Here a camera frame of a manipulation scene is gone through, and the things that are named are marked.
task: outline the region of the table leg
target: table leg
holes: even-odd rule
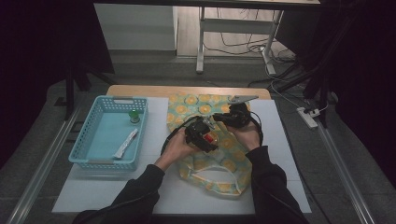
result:
[[[265,66],[266,66],[268,75],[270,75],[270,76],[276,74],[275,68],[274,68],[274,66],[271,63],[271,58],[270,58],[269,53],[270,53],[271,46],[272,46],[272,43],[273,43],[274,38],[275,38],[275,34],[276,34],[276,30],[277,30],[277,27],[278,27],[279,22],[280,22],[280,18],[282,17],[282,13],[283,13],[283,11],[276,11],[275,12],[276,16],[275,16],[274,22],[273,22],[273,24],[271,26],[270,34],[268,36],[268,42],[267,42],[265,47],[261,48],[262,57],[264,58]]]
[[[66,115],[64,116],[64,120],[69,120],[74,110],[74,79],[70,66],[66,73]]]
[[[201,7],[201,18],[199,21],[199,44],[197,55],[197,74],[204,72],[204,26],[205,26],[205,8]]]

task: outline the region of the basket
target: basket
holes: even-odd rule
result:
[[[138,112],[140,121],[132,124],[128,113]],[[98,96],[84,121],[69,160],[84,169],[131,170],[137,167],[139,151],[148,116],[146,98]],[[125,149],[122,158],[114,153],[128,135],[137,129],[137,135]]]

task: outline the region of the black curtain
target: black curtain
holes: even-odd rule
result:
[[[396,7],[369,0],[333,57],[336,111],[396,187]]]
[[[0,167],[71,66],[114,73],[93,3],[0,1]]]

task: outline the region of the white table surface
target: white table surface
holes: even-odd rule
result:
[[[52,212],[76,213],[110,205],[129,179],[139,177],[146,166],[154,163],[160,156],[163,141],[169,134],[166,127],[167,106],[167,98],[148,98],[148,122],[136,171],[90,171],[74,164]],[[285,170],[288,189],[302,211],[310,213],[311,209],[275,102],[253,100],[250,102],[250,107],[262,120],[263,143],[269,147],[272,163],[278,164]],[[176,166],[171,166],[166,171],[159,193],[160,200],[154,207],[154,214],[254,214],[251,188],[247,188],[239,197],[219,196],[181,179]]]

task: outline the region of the floral cloth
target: floral cloth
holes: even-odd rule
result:
[[[229,112],[229,99],[225,95],[180,94],[169,97],[167,125],[172,132],[185,120],[193,116],[210,116],[214,113]],[[212,130],[219,138],[219,148],[205,153],[196,152],[177,163],[180,176],[191,183],[221,195],[238,196],[250,184],[251,163],[246,158],[248,152],[235,137],[229,133],[222,122],[215,122]],[[202,171],[221,170],[233,177],[232,182],[207,179]]]

